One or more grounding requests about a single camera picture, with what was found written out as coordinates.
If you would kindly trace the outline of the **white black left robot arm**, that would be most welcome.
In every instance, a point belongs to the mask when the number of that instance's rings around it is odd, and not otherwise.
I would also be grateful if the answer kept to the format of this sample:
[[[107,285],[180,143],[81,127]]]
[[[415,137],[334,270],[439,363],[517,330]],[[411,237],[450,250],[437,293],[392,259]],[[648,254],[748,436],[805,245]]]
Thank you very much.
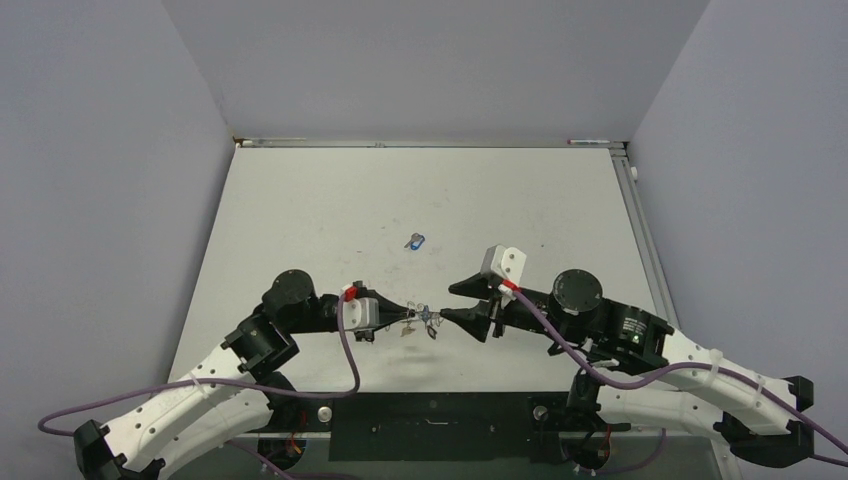
[[[279,373],[299,352],[295,335],[338,334],[353,365],[349,333],[373,341],[375,332],[413,315],[361,281],[318,295],[307,272],[287,270],[253,312],[177,382],[155,388],[122,416],[78,427],[72,434],[78,469],[86,479],[161,479],[242,433],[266,425],[287,429],[297,419],[295,399],[333,397],[299,392]]]

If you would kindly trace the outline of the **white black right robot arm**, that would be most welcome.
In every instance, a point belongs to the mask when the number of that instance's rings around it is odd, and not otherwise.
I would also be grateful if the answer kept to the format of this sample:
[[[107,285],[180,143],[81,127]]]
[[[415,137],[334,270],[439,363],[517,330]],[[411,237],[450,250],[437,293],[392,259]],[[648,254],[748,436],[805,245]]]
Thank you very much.
[[[810,380],[743,368],[649,311],[605,297],[587,271],[561,272],[549,292],[521,289],[492,274],[457,282],[450,292],[476,300],[470,308],[441,311],[474,339],[515,328],[548,337],[550,355],[576,362],[563,404],[534,405],[535,421],[545,430],[593,433],[644,425],[684,431],[769,468],[814,455],[814,431],[802,419],[814,402]]]

